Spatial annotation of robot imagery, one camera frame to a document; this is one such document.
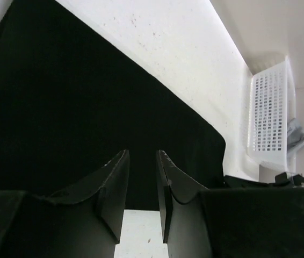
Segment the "black tank top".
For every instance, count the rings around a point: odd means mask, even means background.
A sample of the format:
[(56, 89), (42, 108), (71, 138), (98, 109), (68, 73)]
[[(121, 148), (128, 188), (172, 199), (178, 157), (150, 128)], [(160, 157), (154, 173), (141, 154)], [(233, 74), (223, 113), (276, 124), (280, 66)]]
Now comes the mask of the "black tank top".
[(158, 150), (203, 186), (221, 188), (225, 146), (56, 1), (14, 1), (0, 22), (0, 190), (48, 196), (126, 149), (126, 207), (158, 210)]

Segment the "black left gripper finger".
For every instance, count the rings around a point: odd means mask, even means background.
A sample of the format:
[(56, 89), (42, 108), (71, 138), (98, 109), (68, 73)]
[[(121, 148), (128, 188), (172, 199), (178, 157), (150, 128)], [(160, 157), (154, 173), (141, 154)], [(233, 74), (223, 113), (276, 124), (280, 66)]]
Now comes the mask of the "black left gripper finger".
[(0, 257), (113, 257), (128, 178), (123, 150), (48, 197), (0, 191)]

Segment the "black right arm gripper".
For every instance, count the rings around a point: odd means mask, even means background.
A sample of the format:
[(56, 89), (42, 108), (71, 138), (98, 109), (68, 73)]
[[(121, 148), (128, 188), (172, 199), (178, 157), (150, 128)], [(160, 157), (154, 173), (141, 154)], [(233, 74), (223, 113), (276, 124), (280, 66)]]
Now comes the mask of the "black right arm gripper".
[(159, 150), (157, 187), (170, 257), (304, 257), (304, 177), (275, 182), (224, 176), (209, 189)]

